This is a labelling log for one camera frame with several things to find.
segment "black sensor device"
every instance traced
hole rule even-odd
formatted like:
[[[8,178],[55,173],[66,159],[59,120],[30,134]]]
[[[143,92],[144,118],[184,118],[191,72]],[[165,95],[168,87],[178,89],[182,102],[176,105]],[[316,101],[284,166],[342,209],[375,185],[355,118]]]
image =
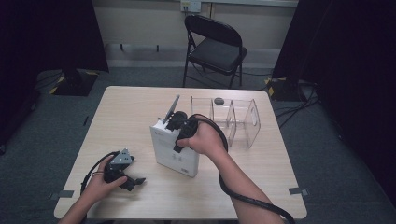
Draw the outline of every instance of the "black sensor device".
[[[107,183],[111,183],[122,176],[126,176],[128,180],[120,185],[120,188],[129,191],[131,191],[135,185],[143,184],[146,178],[132,179],[123,172],[133,161],[134,157],[129,154],[128,149],[125,148],[123,151],[116,152],[115,157],[109,161],[105,167],[104,180]]]
[[[189,120],[186,113],[177,111],[170,117],[166,129],[170,131],[180,130],[174,146],[174,151],[180,153],[183,147],[176,144],[177,140],[193,137],[198,130],[198,120]]]

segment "white box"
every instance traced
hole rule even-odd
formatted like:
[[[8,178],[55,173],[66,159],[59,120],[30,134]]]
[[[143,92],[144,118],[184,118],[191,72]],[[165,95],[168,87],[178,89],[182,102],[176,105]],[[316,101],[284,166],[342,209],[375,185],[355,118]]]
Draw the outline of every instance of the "white box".
[[[166,129],[167,122],[159,119],[150,126],[152,144],[154,145],[156,161],[168,168],[195,177],[198,173],[199,154],[189,147],[184,147],[180,153],[174,151],[179,130]]]

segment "wall outlet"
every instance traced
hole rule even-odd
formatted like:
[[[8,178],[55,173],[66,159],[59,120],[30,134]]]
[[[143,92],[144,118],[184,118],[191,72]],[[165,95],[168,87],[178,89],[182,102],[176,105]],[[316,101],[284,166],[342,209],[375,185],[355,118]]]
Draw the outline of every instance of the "wall outlet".
[[[182,12],[201,12],[201,2],[199,1],[180,1],[180,11]]]
[[[190,11],[191,8],[191,1],[180,1],[180,11],[186,12]]]

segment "white wall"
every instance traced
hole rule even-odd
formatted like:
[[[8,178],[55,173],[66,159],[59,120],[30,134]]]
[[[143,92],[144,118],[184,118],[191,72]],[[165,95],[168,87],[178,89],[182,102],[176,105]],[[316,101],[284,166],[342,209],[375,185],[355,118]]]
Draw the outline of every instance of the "white wall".
[[[179,1],[93,0],[93,4],[104,43],[187,45],[185,15],[180,12]],[[201,14],[230,24],[247,48],[281,49],[294,9],[202,3]]]

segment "finger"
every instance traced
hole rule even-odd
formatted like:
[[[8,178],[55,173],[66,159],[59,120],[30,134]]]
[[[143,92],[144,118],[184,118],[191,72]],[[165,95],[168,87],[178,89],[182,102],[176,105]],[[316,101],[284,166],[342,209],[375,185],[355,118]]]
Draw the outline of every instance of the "finger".
[[[109,162],[111,159],[113,159],[113,155],[110,155],[110,156],[106,157],[106,158],[99,164],[98,171],[104,171],[104,170],[105,170],[106,164],[108,164],[108,162]]]
[[[196,119],[207,119],[207,120],[213,121],[212,119],[210,119],[210,118],[208,118],[208,117],[205,117],[205,116],[203,116],[203,115],[200,115],[200,114],[194,115],[194,117],[195,117]]]
[[[189,139],[188,138],[183,138],[177,140],[176,144],[180,147],[187,147],[189,145]]]
[[[125,183],[127,180],[128,180],[128,177],[122,176],[122,177],[116,179],[115,181],[109,183],[108,185],[110,185],[111,188],[114,189],[116,187],[119,187],[121,184]]]

